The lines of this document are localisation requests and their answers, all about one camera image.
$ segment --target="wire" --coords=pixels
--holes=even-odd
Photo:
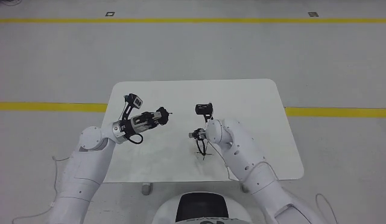
[[[121,116],[122,116],[123,112],[125,111],[125,108],[126,108],[126,102],[125,102],[125,106],[123,107],[123,109],[122,109],[122,112],[121,112],[121,114],[120,114],[120,116],[119,116],[118,120],[120,120],[120,119],[121,119]]]
[[[213,144],[212,144],[211,142],[208,141],[208,143],[209,143],[210,146],[212,146],[212,148],[218,153],[218,155],[221,157],[221,159],[223,159],[225,168],[227,168],[228,179],[229,179],[230,181],[239,181],[239,180],[230,178],[229,168],[228,168],[228,165],[227,165],[226,162],[225,162],[224,157],[219,153],[219,151],[217,151],[217,149],[213,146]],[[276,174],[276,172],[274,171],[272,165],[271,165],[270,163],[268,163],[267,161],[260,161],[260,162],[258,162],[258,163],[257,163],[257,164],[249,171],[249,173],[248,173],[248,175],[245,177],[245,179],[244,179],[243,181],[239,181],[239,182],[244,183],[244,182],[249,178],[249,176],[252,174],[253,170],[254,170],[255,168],[257,168],[260,164],[267,164],[267,165],[271,168],[273,174],[275,175],[276,180],[279,180],[279,178],[277,177],[277,174]],[[285,191],[291,193],[293,196],[296,196],[295,194],[293,194],[293,193],[290,192],[289,190],[287,190],[287,189],[285,189],[285,188],[283,188],[283,189],[284,189]],[[319,203],[318,203],[318,196],[323,197],[323,199],[326,201],[327,205],[329,206],[329,208],[330,208],[330,210],[331,210],[331,212],[332,212],[332,215],[334,216],[335,223],[336,223],[336,224],[339,224],[339,222],[338,222],[338,220],[337,220],[337,216],[335,215],[335,212],[334,212],[334,210],[332,209],[332,206],[331,206],[330,202],[327,200],[327,198],[326,198],[323,194],[318,193],[318,194],[315,195],[315,203],[316,203],[316,206],[317,206],[319,212],[320,212],[321,215],[323,216],[323,218],[327,220],[326,216],[324,215],[323,211],[321,210],[321,208],[320,208],[320,206],[319,206]],[[311,223],[310,220],[308,220],[308,218],[307,218],[300,210],[298,210],[295,206],[293,206],[293,207],[294,207],[300,214],[302,214],[303,217],[304,217],[309,223]]]
[[[228,168],[227,163],[225,162],[224,157],[219,153],[219,151],[217,151],[217,149],[213,146],[213,144],[212,144],[211,142],[208,141],[208,144],[210,144],[210,146],[212,146],[212,148],[218,153],[218,155],[221,157],[221,159],[223,159],[225,168],[227,169],[227,172],[228,172],[228,180],[230,180],[230,181],[239,181],[239,180],[237,180],[237,179],[232,179],[232,178],[230,177],[229,168]]]
[[[249,173],[247,174],[247,176],[245,177],[245,179],[242,181],[242,183],[244,183],[245,181],[247,181],[247,179],[249,178],[249,176],[252,174],[253,170],[254,170],[255,168],[257,168],[260,164],[267,164],[267,165],[271,168],[273,174],[275,175],[276,180],[279,180],[279,178],[277,177],[276,172],[275,172],[275,171],[273,170],[273,168],[272,168],[272,165],[271,165],[270,163],[268,163],[267,161],[260,161],[260,162],[258,162],[255,166],[253,166],[253,168],[251,169],[251,171],[249,171]]]
[[[132,136],[135,136],[135,135],[140,136],[141,140],[138,141],[138,142],[136,142],[136,141],[133,141],[133,140],[130,139]],[[134,135],[132,135],[132,136],[130,136],[130,137],[128,138],[128,140],[129,140],[130,142],[132,142],[133,144],[142,144],[142,142],[144,141],[144,137],[143,137],[140,133],[136,133],[136,134],[134,134]]]
[[[336,223],[336,224],[339,224],[339,222],[338,222],[338,220],[337,220],[337,217],[336,217],[336,215],[335,215],[335,213],[334,213],[334,210],[332,209],[332,206],[331,206],[330,202],[327,200],[327,198],[326,198],[323,194],[318,193],[318,194],[315,195],[315,203],[316,203],[316,207],[318,208],[318,210],[319,210],[319,212],[321,213],[321,215],[324,217],[324,219],[327,220],[326,216],[324,215],[324,213],[323,213],[323,212],[321,211],[321,209],[320,209],[320,206],[319,206],[319,203],[318,203],[318,196],[323,197],[323,199],[326,201],[327,205],[328,205],[329,208],[331,209],[332,215],[334,216],[334,219],[335,219],[335,223]]]
[[[53,208],[53,206],[54,206],[53,204],[55,204],[56,197],[58,196],[58,191],[56,189],[56,184],[57,184],[57,179],[58,179],[58,164],[57,163],[60,162],[60,161],[65,161],[65,160],[69,159],[69,157],[65,158],[65,159],[56,159],[55,156],[53,156],[52,159],[55,161],[55,181],[54,181],[55,198],[54,198],[54,201],[52,202],[52,204],[50,205],[48,210],[46,210],[46,211],[44,211],[42,213],[39,213],[39,214],[31,215],[31,216],[16,217],[16,218],[12,219],[12,224],[14,224],[15,220],[27,219],[27,218],[33,218],[33,217],[42,216],[42,215],[46,214],[47,212],[49,212]]]

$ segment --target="white cable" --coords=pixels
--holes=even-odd
[[[55,156],[53,156],[52,159],[55,161],[55,182],[54,182],[55,198],[54,198],[54,201],[52,202],[52,204],[50,205],[48,210],[46,210],[46,211],[44,211],[42,213],[39,213],[39,214],[31,215],[31,216],[16,217],[16,218],[12,219],[12,224],[14,224],[15,220],[33,218],[33,217],[38,217],[38,216],[44,215],[44,214],[46,214],[48,211],[50,211],[53,208],[53,206],[54,206],[53,203],[55,203],[56,197],[58,196],[58,191],[56,189],[56,182],[57,182],[57,179],[58,179],[58,164],[57,163],[60,162],[60,161],[67,160],[67,159],[69,159],[69,157],[65,158],[65,159],[56,159]]]
[[[221,159],[223,159],[223,161],[224,161],[224,165],[225,165],[225,168],[227,169],[227,172],[228,172],[228,180],[230,180],[230,181],[239,181],[239,180],[237,180],[237,179],[232,179],[231,177],[230,177],[230,173],[229,173],[229,169],[228,169],[228,165],[227,165],[227,163],[225,162],[225,159],[224,159],[224,157],[219,153],[219,151],[217,151],[217,149],[212,145],[212,143],[211,142],[209,142],[208,141],[208,143],[210,144],[210,146],[212,146],[212,148],[218,153],[218,155],[221,157]]]

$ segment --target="yellow floor stripe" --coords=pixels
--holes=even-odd
[[[289,117],[386,118],[384,108],[286,107]]]
[[[0,102],[0,110],[59,111],[59,112],[105,112],[105,103],[36,103]]]
[[[5,18],[1,24],[386,24],[386,18]]]
[[[105,112],[105,103],[0,102],[3,111]],[[289,117],[386,118],[384,108],[286,107]]]

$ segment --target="small object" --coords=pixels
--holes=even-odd
[[[114,17],[115,12],[107,12],[105,17]]]
[[[142,183],[142,194],[148,196],[153,190],[153,183]]]
[[[317,12],[308,12],[308,15],[310,17],[319,17],[319,14]]]
[[[197,105],[195,105],[195,113],[197,115],[204,116],[205,123],[207,123],[207,121],[209,119],[212,119],[212,116],[213,116],[213,105],[212,105],[212,103],[197,104]]]

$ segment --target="black cable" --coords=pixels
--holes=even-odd
[[[140,140],[139,142],[136,142],[136,141],[133,141],[133,140],[130,139],[132,136],[135,136],[135,135],[140,136],[141,140]],[[129,140],[130,142],[132,142],[133,144],[142,144],[142,142],[144,141],[144,137],[143,137],[140,133],[134,134],[134,135],[132,135],[132,136],[130,136],[130,137],[128,138],[128,140]]]
[[[195,141],[195,144],[197,145],[198,151],[201,153],[202,156],[206,155],[206,148],[205,143],[203,140],[200,140],[203,143],[203,150],[201,150],[200,145],[198,144],[198,140]]]

